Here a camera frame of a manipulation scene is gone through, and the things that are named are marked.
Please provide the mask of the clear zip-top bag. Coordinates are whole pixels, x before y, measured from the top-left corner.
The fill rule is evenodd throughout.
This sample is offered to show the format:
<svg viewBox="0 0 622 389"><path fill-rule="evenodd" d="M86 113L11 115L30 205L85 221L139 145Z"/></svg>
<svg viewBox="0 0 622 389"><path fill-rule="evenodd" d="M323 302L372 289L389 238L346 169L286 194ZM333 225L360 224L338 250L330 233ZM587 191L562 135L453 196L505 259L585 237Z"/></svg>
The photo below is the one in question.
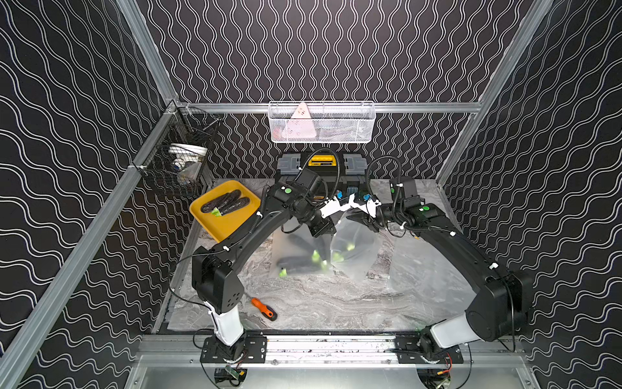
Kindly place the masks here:
<svg viewBox="0 0 622 389"><path fill-rule="evenodd" d="M330 244L333 236L314 238L306 225L292 233L274 233L271 269L272 277L286 278L326 273L330 267Z"/></svg>

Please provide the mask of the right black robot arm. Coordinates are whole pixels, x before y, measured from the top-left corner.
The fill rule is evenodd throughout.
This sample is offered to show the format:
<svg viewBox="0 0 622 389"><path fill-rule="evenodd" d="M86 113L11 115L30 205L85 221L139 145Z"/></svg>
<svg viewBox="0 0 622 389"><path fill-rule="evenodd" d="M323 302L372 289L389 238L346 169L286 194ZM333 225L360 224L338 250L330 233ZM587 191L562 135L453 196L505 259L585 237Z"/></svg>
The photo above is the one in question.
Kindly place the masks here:
<svg viewBox="0 0 622 389"><path fill-rule="evenodd" d="M490 259L460 232L436 204L426 202L413 180L390 182L391 200L382 203L371 192L347 198L354 219L377 232L395 223L410 235L437 249L471 285L476 296L465 311L452 319L425 327L418 348L428 355L477 340L493 342L514 336L529 322L533 311L533 278L510 271Z"/></svg>

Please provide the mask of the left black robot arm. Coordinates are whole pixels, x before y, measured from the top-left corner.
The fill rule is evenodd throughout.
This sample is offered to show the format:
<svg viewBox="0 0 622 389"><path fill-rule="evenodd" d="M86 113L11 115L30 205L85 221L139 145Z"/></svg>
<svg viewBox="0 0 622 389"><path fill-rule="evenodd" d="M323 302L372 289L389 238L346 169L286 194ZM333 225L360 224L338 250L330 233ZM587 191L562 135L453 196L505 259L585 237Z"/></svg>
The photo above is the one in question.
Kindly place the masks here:
<svg viewBox="0 0 622 389"><path fill-rule="evenodd" d="M311 170L302 170L289 183L276 182L262 193L255 214L229 237L209 250L195 251L192 286L212 316L215 336L222 345L231 347L245 335L238 310L245 288L238 273L259 246L293 218L313 238L335 234L332 216L344 212L343 206L359 194L337 190L317 204L314 198L322 188L320 176Z"/></svg>

